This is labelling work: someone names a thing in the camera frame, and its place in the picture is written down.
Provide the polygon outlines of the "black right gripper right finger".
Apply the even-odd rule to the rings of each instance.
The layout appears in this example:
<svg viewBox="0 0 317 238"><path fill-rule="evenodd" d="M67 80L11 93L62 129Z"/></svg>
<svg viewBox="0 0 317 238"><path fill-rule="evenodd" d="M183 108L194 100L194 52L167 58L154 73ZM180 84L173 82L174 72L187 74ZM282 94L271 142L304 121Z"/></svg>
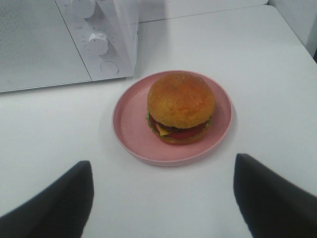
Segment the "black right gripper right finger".
<svg viewBox="0 0 317 238"><path fill-rule="evenodd" d="M233 191L254 238L315 238L317 198L248 154L237 154Z"/></svg>

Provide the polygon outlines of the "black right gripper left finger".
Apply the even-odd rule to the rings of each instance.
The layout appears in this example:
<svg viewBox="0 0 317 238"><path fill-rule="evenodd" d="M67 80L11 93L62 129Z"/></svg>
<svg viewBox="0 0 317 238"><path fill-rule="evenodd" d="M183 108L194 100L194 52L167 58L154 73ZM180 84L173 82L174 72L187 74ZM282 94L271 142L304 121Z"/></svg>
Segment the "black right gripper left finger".
<svg viewBox="0 0 317 238"><path fill-rule="evenodd" d="M79 238L94 200L91 163L80 161L0 218L2 238Z"/></svg>

